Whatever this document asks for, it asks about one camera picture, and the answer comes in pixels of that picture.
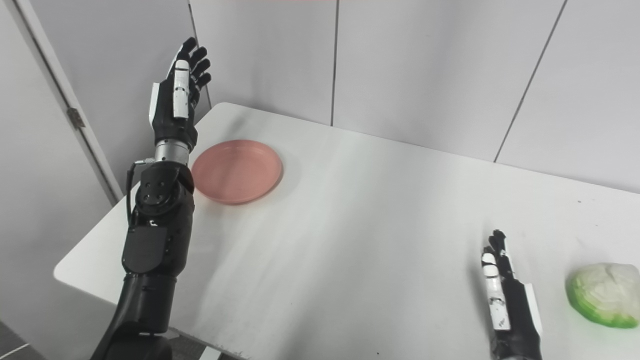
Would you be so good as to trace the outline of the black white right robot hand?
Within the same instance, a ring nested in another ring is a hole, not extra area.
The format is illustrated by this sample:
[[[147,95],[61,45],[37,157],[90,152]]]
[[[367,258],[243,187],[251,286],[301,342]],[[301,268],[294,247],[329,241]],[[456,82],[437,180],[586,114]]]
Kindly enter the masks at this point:
[[[542,324],[532,284],[515,275],[506,235],[493,230],[480,258],[494,360],[541,360]]]

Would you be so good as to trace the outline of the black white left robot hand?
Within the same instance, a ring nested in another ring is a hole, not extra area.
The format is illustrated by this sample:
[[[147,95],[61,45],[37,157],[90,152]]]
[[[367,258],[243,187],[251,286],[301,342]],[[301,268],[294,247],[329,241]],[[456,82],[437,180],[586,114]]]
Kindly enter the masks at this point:
[[[208,50],[189,37],[178,49],[166,77],[151,85],[148,119],[158,145],[178,141],[194,150],[198,141],[195,109],[201,90],[210,82]]]

